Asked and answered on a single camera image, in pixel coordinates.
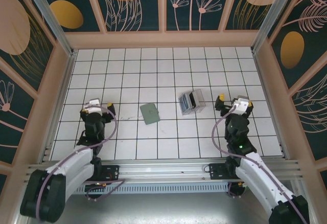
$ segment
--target transparent plastic box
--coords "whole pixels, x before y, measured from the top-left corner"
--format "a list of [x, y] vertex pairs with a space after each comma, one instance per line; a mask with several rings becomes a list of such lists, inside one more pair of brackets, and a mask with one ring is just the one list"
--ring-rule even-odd
[[189, 115], [201, 112], [205, 107], [204, 98], [200, 89], [185, 92], [179, 98], [179, 106], [182, 115]]

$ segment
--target white tiled floor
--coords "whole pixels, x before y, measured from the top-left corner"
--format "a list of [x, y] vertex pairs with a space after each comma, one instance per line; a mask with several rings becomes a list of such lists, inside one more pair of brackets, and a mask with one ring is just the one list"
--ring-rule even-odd
[[[198, 88], [206, 107], [196, 115], [182, 116], [178, 97]], [[251, 142], [263, 156], [282, 155], [250, 48], [80, 50], [51, 160], [72, 151], [84, 129], [79, 110], [92, 98], [114, 103], [119, 120], [116, 135], [99, 154], [103, 160], [221, 157], [210, 136], [220, 118], [214, 102], [222, 93], [227, 102], [238, 95], [253, 101]], [[156, 104], [160, 122], [145, 125], [139, 109], [144, 103]], [[226, 149], [224, 126], [219, 124], [216, 136]], [[113, 123], [105, 129], [109, 136]]]

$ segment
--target robotic arm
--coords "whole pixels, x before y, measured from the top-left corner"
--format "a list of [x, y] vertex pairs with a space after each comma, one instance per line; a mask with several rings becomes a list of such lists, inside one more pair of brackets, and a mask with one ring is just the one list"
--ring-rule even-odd
[[[233, 99], [233, 105], [228, 106], [224, 104], [224, 96], [220, 95], [216, 100], [215, 108], [221, 112], [221, 116], [232, 111], [225, 120], [227, 148], [229, 153], [243, 156], [242, 158], [227, 157], [225, 166], [229, 175], [244, 181], [262, 204], [267, 215], [270, 216], [270, 224], [303, 223], [288, 199], [293, 202], [306, 222], [309, 223], [307, 201], [303, 196], [294, 196], [273, 175], [247, 137], [248, 117], [253, 110], [253, 105], [248, 98], [238, 96], [237, 99]], [[258, 162], [260, 167], [244, 157]]]
[[[109, 103], [107, 108], [115, 115], [113, 104]], [[89, 103], [85, 104], [80, 115], [85, 122], [85, 136], [83, 132], [74, 149], [75, 154], [63, 163], [49, 179], [39, 203], [41, 220], [56, 222], [64, 210], [66, 201], [81, 184], [86, 180], [98, 181], [100, 179], [102, 165], [101, 159], [97, 155], [102, 145], [82, 151], [79, 149], [104, 140], [105, 124], [110, 123], [113, 117], [109, 113], [102, 112], [99, 99], [90, 100]], [[63, 160], [46, 170], [35, 170], [31, 174], [20, 206], [22, 215], [36, 217], [40, 188], [50, 172], [62, 162]]]

